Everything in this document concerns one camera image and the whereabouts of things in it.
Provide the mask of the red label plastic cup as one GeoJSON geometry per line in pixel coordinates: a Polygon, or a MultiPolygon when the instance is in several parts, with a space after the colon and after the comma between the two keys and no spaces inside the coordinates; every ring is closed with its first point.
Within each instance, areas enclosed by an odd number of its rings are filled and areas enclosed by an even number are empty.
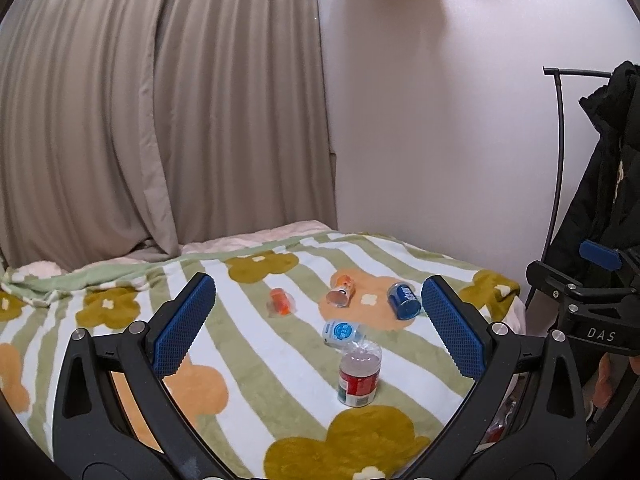
{"type": "Polygon", "coordinates": [[[378,390],[382,350],[370,340],[359,341],[345,350],[338,368],[337,396],[349,408],[371,404],[378,390]]]}

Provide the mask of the dark blue label plastic cup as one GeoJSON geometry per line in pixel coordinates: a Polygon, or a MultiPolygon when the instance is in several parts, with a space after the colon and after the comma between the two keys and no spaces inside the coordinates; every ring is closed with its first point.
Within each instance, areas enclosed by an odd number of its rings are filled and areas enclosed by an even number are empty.
{"type": "Polygon", "coordinates": [[[408,283],[397,282],[390,286],[387,299],[399,321],[412,320],[422,310],[420,300],[408,283]]]}

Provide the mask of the small orange plastic cup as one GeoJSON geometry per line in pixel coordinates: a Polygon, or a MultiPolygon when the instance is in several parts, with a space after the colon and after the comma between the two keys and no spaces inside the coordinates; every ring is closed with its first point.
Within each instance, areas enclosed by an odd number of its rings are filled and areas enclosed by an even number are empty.
{"type": "Polygon", "coordinates": [[[293,298],[280,287],[270,290],[267,306],[272,315],[288,316],[295,312],[293,298]]]}

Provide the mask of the light blue label plastic cup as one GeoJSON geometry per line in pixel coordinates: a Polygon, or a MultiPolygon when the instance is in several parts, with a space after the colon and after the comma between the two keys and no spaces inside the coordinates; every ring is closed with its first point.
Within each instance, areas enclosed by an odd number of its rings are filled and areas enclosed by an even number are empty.
{"type": "Polygon", "coordinates": [[[329,320],[322,330],[323,342],[331,348],[345,350],[364,341],[360,324],[344,320],[329,320]]]}

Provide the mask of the orange label clear plastic cup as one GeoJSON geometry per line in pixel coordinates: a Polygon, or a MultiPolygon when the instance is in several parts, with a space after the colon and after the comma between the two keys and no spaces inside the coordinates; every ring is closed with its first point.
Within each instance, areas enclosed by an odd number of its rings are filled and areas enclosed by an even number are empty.
{"type": "Polygon", "coordinates": [[[356,282],[348,274],[339,275],[334,286],[326,294],[326,301],[336,308],[347,308],[355,295],[356,282]]]}

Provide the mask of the black hanging jacket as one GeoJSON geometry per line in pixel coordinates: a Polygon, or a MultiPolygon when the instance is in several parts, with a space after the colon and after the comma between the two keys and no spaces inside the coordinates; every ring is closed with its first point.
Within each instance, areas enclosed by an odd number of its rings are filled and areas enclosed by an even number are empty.
{"type": "Polygon", "coordinates": [[[623,62],[579,105],[599,141],[544,263],[585,286],[611,286],[614,275],[582,258],[579,247],[586,240],[639,246],[639,66],[623,62]]]}

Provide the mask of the floral striped blanket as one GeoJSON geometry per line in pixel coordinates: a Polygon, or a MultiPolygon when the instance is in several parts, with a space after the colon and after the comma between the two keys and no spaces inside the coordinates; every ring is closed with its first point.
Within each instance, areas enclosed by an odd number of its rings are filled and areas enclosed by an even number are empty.
{"type": "Polygon", "coordinates": [[[372,234],[330,231],[157,264],[24,282],[1,277],[1,389],[45,451],[73,331],[112,334],[148,320],[198,272],[213,278],[216,304],[166,386],[205,442],[245,478],[388,477],[435,440],[471,382],[427,316],[396,318],[387,300],[394,283],[419,289],[438,274],[488,320],[525,328],[518,283],[372,234]],[[326,301],[341,274],[356,282],[347,308],[326,301]],[[293,314],[269,312],[278,287],[293,298],[293,314]],[[338,400],[346,349],[323,342],[329,320],[359,323],[364,340],[382,350],[378,390],[364,408],[338,400]]]}

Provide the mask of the beige curtain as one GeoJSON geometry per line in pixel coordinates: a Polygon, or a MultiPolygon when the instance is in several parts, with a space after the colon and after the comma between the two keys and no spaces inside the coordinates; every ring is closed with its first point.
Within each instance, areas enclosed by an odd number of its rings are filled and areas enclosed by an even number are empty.
{"type": "Polygon", "coordinates": [[[318,0],[1,0],[1,252],[336,222],[318,0]]]}

